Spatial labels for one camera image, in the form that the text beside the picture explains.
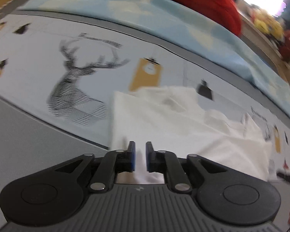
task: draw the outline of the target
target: ribbed gray panel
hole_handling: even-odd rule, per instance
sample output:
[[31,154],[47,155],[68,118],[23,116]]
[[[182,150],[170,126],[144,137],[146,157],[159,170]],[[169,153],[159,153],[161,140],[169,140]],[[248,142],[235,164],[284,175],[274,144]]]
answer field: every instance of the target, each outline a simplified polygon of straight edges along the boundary
[[8,223],[0,232],[278,232],[271,223],[231,227],[204,215],[187,194],[166,185],[115,184],[105,194],[93,194],[70,219],[47,227]]

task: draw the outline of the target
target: blue patterned cloth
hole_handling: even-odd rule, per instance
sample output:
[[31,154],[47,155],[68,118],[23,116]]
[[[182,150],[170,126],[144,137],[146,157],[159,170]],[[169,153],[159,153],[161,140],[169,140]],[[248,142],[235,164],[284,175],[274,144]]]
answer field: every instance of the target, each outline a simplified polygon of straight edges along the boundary
[[148,32],[234,72],[290,117],[290,86],[283,79],[237,36],[171,0],[29,0],[19,9],[84,15]]

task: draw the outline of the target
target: white cloth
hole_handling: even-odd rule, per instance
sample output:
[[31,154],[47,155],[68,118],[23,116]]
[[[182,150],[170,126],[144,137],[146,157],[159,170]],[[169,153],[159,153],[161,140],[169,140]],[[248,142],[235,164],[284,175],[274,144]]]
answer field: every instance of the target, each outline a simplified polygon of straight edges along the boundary
[[119,183],[163,183],[159,173],[146,171],[145,143],[154,150],[186,158],[195,153],[240,172],[267,180],[271,143],[248,114],[235,122],[219,111],[205,111],[194,88],[143,87],[137,92],[115,92],[111,149],[136,143],[136,169],[122,173]]

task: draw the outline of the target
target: deer head drawing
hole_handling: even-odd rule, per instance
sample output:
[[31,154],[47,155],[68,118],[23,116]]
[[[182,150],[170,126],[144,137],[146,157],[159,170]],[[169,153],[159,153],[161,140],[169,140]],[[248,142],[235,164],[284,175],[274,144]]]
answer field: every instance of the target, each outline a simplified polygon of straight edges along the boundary
[[67,72],[54,87],[47,103],[50,111],[56,117],[66,117],[78,124],[88,125],[105,118],[106,107],[103,102],[90,98],[79,90],[78,80],[82,76],[95,73],[97,69],[114,69],[123,66],[129,62],[129,59],[119,62],[116,48],[111,47],[113,58],[110,62],[104,62],[105,57],[100,56],[96,62],[77,67],[74,54],[78,47],[69,49],[69,45],[76,41],[78,39],[60,42],[59,49],[66,58],[64,66]]

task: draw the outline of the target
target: silver screw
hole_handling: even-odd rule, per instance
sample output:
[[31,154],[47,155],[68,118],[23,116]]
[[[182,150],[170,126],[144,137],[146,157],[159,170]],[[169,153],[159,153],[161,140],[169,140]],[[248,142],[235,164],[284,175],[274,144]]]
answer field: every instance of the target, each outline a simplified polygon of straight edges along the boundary
[[187,191],[190,189],[190,186],[185,183],[178,183],[175,185],[175,189],[178,191]]
[[92,190],[101,191],[101,190],[105,189],[105,185],[103,183],[101,183],[101,182],[95,182],[95,183],[92,183],[90,185],[90,188]]

